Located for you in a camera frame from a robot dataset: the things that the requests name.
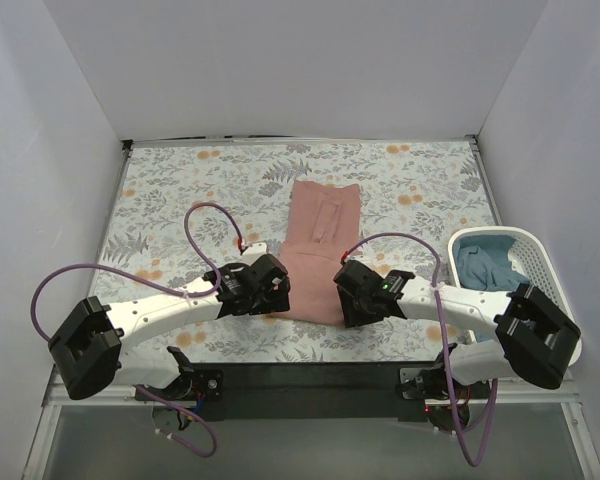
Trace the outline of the pink t shirt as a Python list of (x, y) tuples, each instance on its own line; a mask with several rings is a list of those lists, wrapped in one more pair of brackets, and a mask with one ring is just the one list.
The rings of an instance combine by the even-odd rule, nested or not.
[(290, 279), (290, 309), (284, 319), (342, 326), (344, 315), (334, 276), (359, 239), (360, 187), (296, 181), (279, 260)]

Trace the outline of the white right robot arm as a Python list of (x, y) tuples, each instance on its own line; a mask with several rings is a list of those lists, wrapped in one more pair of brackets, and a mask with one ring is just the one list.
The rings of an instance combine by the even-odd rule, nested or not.
[(483, 335), (481, 342), (451, 343), (434, 364), (404, 382), (413, 399), (443, 400), (474, 385), (518, 377), (545, 390), (561, 387), (581, 346), (581, 331), (545, 293), (522, 283), (513, 292), (432, 286), (411, 272), (380, 276), (349, 260), (334, 277), (346, 327), (390, 317), (429, 320)]

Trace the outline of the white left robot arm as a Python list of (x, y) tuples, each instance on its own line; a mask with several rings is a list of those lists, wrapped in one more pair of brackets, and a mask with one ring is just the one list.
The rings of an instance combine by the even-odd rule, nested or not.
[(132, 350), (189, 324), (224, 317), (289, 310), (290, 279), (273, 255), (250, 264), (230, 263), (175, 290), (105, 305), (81, 300), (48, 341), (48, 349), (72, 400), (83, 400), (112, 384), (141, 384), (173, 400), (193, 386), (185, 357), (171, 352), (147, 360)]

